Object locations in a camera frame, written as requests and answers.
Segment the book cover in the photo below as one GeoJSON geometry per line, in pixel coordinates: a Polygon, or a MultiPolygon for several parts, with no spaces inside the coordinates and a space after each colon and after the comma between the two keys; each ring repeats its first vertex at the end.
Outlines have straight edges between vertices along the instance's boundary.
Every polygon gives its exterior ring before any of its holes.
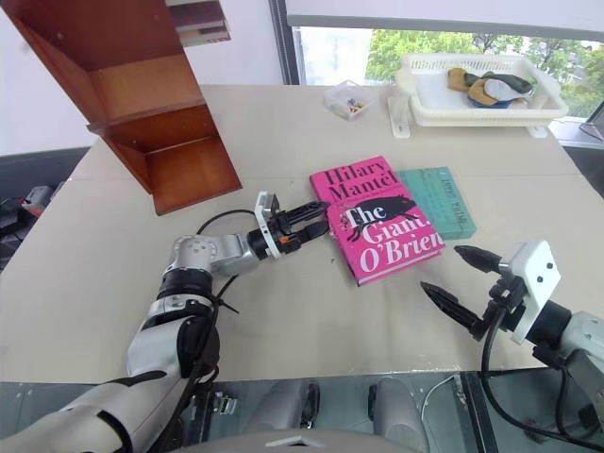
{"type": "Polygon", "coordinates": [[[445,243],[383,157],[310,177],[359,285],[440,255],[445,243]]]}
{"type": "Polygon", "coordinates": [[[396,175],[445,241],[468,239],[476,233],[448,167],[400,170],[396,175]]]}

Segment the white tray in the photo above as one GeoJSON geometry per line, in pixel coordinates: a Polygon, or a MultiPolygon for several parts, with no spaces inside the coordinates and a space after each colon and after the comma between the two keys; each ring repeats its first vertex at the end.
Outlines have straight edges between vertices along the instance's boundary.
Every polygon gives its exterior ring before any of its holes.
{"type": "Polygon", "coordinates": [[[474,54],[408,54],[396,74],[397,85],[411,96],[411,108],[420,126],[547,126],[565,116],[560,85],[524,57],[474,54]],[[482,76],[487,71],[536,80],[528,104],[513,102],[507,109],[480,109],[467,93],[447,88],[451,68],[482,76]]]}

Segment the wooden shelf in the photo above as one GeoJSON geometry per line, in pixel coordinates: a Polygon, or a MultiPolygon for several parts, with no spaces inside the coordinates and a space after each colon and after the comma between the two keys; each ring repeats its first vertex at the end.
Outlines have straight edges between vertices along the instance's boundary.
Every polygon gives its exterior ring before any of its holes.
{"type": "Polygon", "coordinates": [[[242,187],[219,138],[184,143],[145,158],[158,214],[242,187]]]}
{"type": "Polygon", "coordinates": [[[164,0],[2,7],[158,214],[241,187],[164,0]]]}
{"type": "Polygon", "coordinates": [[[218,136],[203,100],[139,112],[107,123],[94,123],[88,129],[144,154],[218,136]]]}

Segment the table surface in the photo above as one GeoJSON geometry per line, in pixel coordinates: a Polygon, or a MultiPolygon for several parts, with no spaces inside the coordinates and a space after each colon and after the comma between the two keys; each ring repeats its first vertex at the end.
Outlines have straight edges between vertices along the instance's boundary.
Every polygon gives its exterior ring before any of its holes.
{"type": "MultiPolygon", "coordinates": [[[[478,231],[444,254],[357,288],[324,236],[241,276],[221,311],[222,380],[390,371],[475,370],[478,344],[440,313],[420,280],[482,313],[493,276],[453,251],[505,253],[546,239],[562,273],[553,299],[604,317],[604,202],[555,139],[522,127],[422,128],[395,139],[385,100],[356,123],[322,107],[320,87],[206,86],[204,94],[243,189],[158,217],[151,196],[98,142],[0,275],[0,379],[101,382],[125,374],[127,347],[155,299],[173,241],[217,212],[253,207],[259,190],[284,209],[313,198],[309,175],[383,155],[395,169],[448,166],[478,231]]],[[[234,216],[208,233],[247,231],[234,216]]],[[[509,333],[494,368],[539,366],[509,333]]]]}

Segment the blue book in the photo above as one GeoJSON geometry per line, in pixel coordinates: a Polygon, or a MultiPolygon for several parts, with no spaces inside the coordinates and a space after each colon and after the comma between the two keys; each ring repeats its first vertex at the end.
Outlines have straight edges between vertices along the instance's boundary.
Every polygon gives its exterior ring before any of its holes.
{"type": "Polygon", "coordinates": [[[476,232],[448,167],[396,172],[444,240],[468,239],[476,232]]]}

